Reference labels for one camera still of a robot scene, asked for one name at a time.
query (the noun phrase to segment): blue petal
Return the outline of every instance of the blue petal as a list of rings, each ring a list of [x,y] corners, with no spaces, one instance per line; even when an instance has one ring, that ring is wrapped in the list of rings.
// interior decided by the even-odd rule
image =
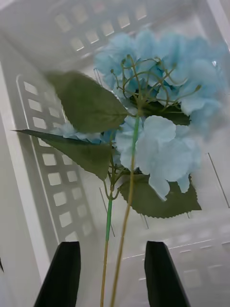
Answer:
[[[108,75],[103,76],[103,81],[105,84],[108,85],[108,87],[113,90],[115,84],[116,84],[116,79],[115,76],[110,72]]]
[[[188,174],[184,175],[183,177],[181,177],[180,179],[177,180],[177,183],[181,189],[182,193],[186,193],[189,189],[189,178],[188,178]]]
[[[174,123],[161,116],[149,116],[144,123],[144,129],[148,136],[159,143],[169,142],[175,137],[176,126]]]
[[[165,65],[172,67],[173,64],[180,62],[187,51],[188,39],[179,34],[167,34],[160,41],[159,55],[164,59]]]
[[[165,196],[169,193],[170,186],[165,179],[151,174],[149,178],[149,185],[155,190],[155,192],[163,201],[166,201]]]
[[[218,82],[217,70],[211,62],[196,59],[191,65],[190,78],[197,84],[215,84]]]
[[[167,143],[159,152],[156,172],[168,181],[177,181],[188,171],[193,157],[186,144],[178,139]]]
[[[102,74],[111,74],[111,69],[114,70],[116,75],[121,74],[122,69],[120,65],[117,65],[113,60],[112,56],[107,51],[102,51],[94,57],[95,68],[98,69]]]
[[[177,67],[171,72],[170,77],[167,77],[165,81],[169,85],[180,86],[183,85],[189,76],[189,69],[186,63],[179,63]]]
[[[181,99],[181,110],[189,116],[193,111],[202,109],[206,103],[208,103],[208,98],[191,95]]]
[[[131,55],[134,61],[137,60],[134,40],[125,33],[120,33],[114,36],[110,40],[110,44],[106,48],[106,51],[111,54],[113,60],[119,65],[121,64],[122,60],[127,57],[127,55]],[[124,66],[130,65],[131,62],[127,60]]]
[[[152,31],[146,29],[136,36],[138,59],[152,59],[157,56],[158,43]]]

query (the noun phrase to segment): flower stem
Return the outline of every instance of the flower stem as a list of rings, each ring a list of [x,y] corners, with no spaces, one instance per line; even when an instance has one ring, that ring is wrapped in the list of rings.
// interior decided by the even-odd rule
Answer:
[[[108,245],[109,245],[109,233],[110,233],[110,227],[111,227],[112,203],[113,203],[113,191],[111,189],[110,190],[110,195],[109,195],[109,204],[108,204],[107,222],[106,222],[106,236],[105,236],[105,245],[104,245],[104,263],[103,263],[103,275],[102,275],[102,289],[101,289],[101,303],[100,303],[100,307],[104,306],[104,287],[105,287],[105,276],[106,276]]]
[[[127,204],[127,207],[126,207],[126,213],[125,213],[125,217],[124,217],[124,221],[123,221],[123,226],[122,226],[122,235],[121,235],[119,251],[118,251],[118,256],[117,256],[116,271],[115,271],[115,277],[114,277],[114,284],[113,284],[113,291],[112,291],[112,298],[111,298],[110,307],[114,307],[114,304],[115,304],[116,288],[117,288],[118,276],[119,276],[120,265],[121,265],[121,257],[122,257],[125,233],[126,233],[126,228],[127,228],[128,214],[129,214],[130,206],[131,206],[132,199],[133,199],[134,161],[135,161],[136,142],[137,142],[137,139],[138,139],[138,127],[139,127],[139,114],[136,117],[134,134],[133,134],[132,159],[131,159],[131,172],[130,172],[130,186],[129,186],[128,204]]]

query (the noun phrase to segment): plastic crate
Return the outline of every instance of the plastic crate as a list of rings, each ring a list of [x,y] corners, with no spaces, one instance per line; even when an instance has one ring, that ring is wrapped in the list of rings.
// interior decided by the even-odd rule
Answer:
[[[0,11],[0,111],[29,236],[27,263],[20,257],[3,263],[17,306],[30,307],[57,245],[80,241],[82,269],[77,306],[99,305],[107,201],[103,184],[55,149],[12,130],[51,130],[65,122],[60,102],[45,82],[48,70],[78,69],[93,78],[92,55],[121,31],[148,25],[157,35],[176,31],[202,35],[230,46],[230,8],[225,0],[24,0],[2,4]],[[222,68],[230,80],[229,55]],[[229,110],[228,93],[225,110]],[[149,306],[144,275],[147,240],[170,248],[192,307],[225,307],[230,302],[230,124],[222,123],[203,148],[203,163],[194,174],[202,212],[172,219],[152,219],[131,210],[126,233],[117,306]],[[114,201],[104,305],[111,294],[115,260],[125,212]],[[5,223],[5,230],[10,227]],[[36,263],[38,274],[25,274]],[[28,287],[23,293],[17,283]]]

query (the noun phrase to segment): blue hydrangea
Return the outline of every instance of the blue hydrangea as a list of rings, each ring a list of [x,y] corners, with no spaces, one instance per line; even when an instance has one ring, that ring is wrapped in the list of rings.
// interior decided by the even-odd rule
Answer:
[[[130,169],[132,157],[132,142],[135,126],[135,118],[127,116],[121,130],[118,130],[115,137],[115,145],[117,151],[120,153],[120,161],[124,167]],[[142,120],[139,121],[138,135],[143,131]]]
[[[77,132],[69,122],[65,123],[64,125],[58,128],[53,129],[51,133],[63,136],[64,138],[76,139],[76,140],[91,142],[95,144],[99,144],[101,142],[100,133]]]
[[[199,147],[189,137],[189,128],[159,116],[145,120],[136,152],[136,166],[150,174],[149,185],[164,201],[170,191],[168,182],[177,181],[182,193],[187,192],[188,176],[200,164]]]
[[[123,103],[138,90],[137,80],[134,78],[127,82],[124,97],[122,90],[117,89],[111,69],[122,87],[123,59],[126,59],[124,63],[126,80],[134,75],[132,68],[127,69],[131,65],[127,55],[131,55],[136,63],[137,73],[145,71],[138,75],[141,89],[145,89],[146,86],[152,87],[160,79],[165,78],[164,86],[157,89],[159,102],[165,105],[163,100],[167,100],[167,96],[171,101],[178,101],[182,111],[190,116],[191,123],[206,134],[210,118],[220,107],[216,98],[217,93],[225,84],[217,61],[227,51],[225,45],[212,47],[202,37],[188,38],[169,33],[156,39],[152,31],[145,29],[135,38],[124,33],[113,37],[109,45],[96,55],[95,66],[103,74],[105,83]],[[172,71],[170,76],[165,77],[170,71]]]

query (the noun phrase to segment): serrated leaf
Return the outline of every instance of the serrated leaf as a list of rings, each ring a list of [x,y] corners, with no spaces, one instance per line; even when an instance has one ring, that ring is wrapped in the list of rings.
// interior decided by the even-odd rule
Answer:
[[[47,78],[53,84],[68,120],[80,132],[117,129],[128,115],[112,92],[82,73],[51,73]]]
[[[190,124],[189,117],[182,112],[165,112],[162,116],[171,120],[175,125],[188,126]]]
[[[66,154],[86,171],[95,174],[101,180],[106,179],[111,157],[111,147],[109,145],[91,144],[33,130],[17,131],[42,139],[45,143]]]
[[[132,97],[130,101],[135,107],[137,107],[136,101],[134,101]],[[190,124],[189,117],[181,111],[180,107],[178,109],[175,106],[170,106],[165,111],[162,111],[163,109],[164,106],[161,105],[158,101],[155,101],[145,105],[142,108],[142,111],[146,117],[152,115],[162,116],[171,120],[175,125],[188,126]]]
[[[176,182],[170,182],[167,201],[162,201],[148,184],[149,176],[135,175],[132,207],[143,215],[169,218],[192,210],[201,210],[196,190],[190,182],[187,193],[183,194]],[[123,198],[128,201],[129,181],[120,186]]]

